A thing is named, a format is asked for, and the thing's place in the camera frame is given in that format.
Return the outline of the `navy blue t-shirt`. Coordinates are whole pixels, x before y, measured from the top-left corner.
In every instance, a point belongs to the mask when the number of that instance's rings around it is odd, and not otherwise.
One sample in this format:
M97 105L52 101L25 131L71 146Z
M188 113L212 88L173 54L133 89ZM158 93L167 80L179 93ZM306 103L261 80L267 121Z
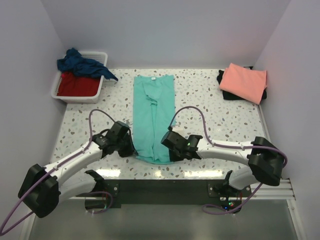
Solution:
M109 71L101 62L84 58L75 48L68 49L65 57L58 59L57 69L62 72L71 72L76 77L87 77L99 79L103 76L106 80L113 79L118 81L118 78Z

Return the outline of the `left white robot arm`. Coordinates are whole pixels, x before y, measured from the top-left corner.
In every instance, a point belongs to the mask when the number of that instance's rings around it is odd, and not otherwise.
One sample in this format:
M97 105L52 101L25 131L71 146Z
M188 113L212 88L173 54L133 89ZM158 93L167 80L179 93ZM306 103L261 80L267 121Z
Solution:
M18 192L22 202L39 218L48 216L60 202L81 194L105 196L105 179L95 170L86 170L79 180L68 180L88 165L117 152L121 158L136 156L130 127L116 121L110 129L92 136L91 140L62 160L29 168Z

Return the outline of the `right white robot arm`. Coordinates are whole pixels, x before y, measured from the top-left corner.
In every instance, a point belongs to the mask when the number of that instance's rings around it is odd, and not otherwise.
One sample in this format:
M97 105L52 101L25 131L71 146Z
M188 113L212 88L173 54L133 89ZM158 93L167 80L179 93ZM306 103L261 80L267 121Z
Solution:
M224 180L214 186L215 192L230 197L255 183L279 186L283 168L288 162L282 151L259 136L253 141L245 142L210 142L201 135L192 134L184 138L170 130L162 138L161 144L168 148L172 162L220 159L242 164L241 169L230 170Z

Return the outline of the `teal t-shirt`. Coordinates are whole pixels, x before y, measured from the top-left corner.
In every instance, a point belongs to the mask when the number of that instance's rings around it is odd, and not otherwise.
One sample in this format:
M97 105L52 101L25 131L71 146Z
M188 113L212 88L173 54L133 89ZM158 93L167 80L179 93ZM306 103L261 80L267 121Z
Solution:
M136 76L133 82L133 144L137 158L150 164L170 164L161 144L175 114L174 76Z

